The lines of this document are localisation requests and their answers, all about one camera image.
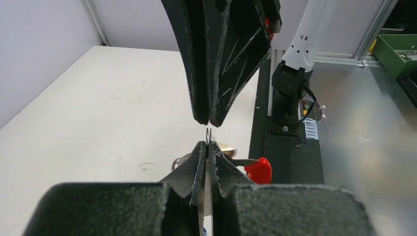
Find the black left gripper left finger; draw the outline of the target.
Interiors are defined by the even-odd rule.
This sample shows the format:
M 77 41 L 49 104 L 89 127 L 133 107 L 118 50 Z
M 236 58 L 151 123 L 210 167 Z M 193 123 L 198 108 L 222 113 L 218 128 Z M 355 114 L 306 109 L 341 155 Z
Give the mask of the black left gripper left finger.
M 200 236 L 207 146 L 158 182 L 73 182 L 50 188 L 26 236 Z

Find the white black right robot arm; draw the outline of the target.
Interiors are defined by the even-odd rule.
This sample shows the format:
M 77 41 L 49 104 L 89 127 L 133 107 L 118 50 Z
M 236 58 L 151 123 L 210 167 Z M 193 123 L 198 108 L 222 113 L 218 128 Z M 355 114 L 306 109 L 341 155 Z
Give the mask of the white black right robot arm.
M 164 0 L 185 68 L 193 118 L 220 127 L 271 52 L 282 27 L 277 0 Z M 294 113 L 337 5 L 310 0 L 272 78 L 277 120 Z

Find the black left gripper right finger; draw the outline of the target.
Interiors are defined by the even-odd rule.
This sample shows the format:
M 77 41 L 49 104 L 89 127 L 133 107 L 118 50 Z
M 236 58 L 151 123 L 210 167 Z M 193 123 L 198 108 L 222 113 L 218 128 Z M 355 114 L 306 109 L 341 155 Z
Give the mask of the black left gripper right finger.
M 352 192 L 322 184 L 256 184 L 208 145 L 215 236 L 372 236 Z

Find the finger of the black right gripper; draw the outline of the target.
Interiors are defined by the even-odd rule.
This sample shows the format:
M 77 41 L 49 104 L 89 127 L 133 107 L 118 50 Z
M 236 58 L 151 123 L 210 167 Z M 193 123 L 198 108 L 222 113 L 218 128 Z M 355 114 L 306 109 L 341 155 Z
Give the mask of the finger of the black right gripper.
M 280 31 L 277 0 L 208 1 L 209 121 L 220 127 Z
M 163 0 L 175 34 L 187 77 L 193 118 L 199 124 L 214 124 L 209 108 L 207 76 L 207 9 L 213 0 Z

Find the key with yellow tag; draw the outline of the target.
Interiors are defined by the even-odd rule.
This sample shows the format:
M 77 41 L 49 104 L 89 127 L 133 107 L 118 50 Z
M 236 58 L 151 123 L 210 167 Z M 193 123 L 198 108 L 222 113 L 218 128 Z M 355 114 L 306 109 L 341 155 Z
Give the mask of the key with yellow tag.
M 235 155 L 236 155 L 236 153 L 237 153 L 237 148 L 232 147 L 232 146 L 230 146 L 230 145 L 228 145 L 228 144 L 225 144 L 225 143 L 219 143 L 219 147 L 220 147 L 221 151 L 222 151 L 224 154 L 228 155 L 229 157 L 233 157 L 233 156 L 235 156 Z

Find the steel key holder red handle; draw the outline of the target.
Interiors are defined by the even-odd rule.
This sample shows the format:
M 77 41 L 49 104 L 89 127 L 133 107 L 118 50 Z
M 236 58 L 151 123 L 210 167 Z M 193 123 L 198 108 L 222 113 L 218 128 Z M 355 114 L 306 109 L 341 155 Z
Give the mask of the steel key holder red handle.
M 252 185 L 269 184 L 272 168 L 265 158 L 235 159 L 224 154 L 206 130 L 205 141 L 174 160 L 164 178 L 180 200 L 168 221 L 171 236 L 202 236 L 204 218 L 211 217 L 215 236 L 246 236 L 255 229 L 249 213 L 239 209 L 238 194 Z

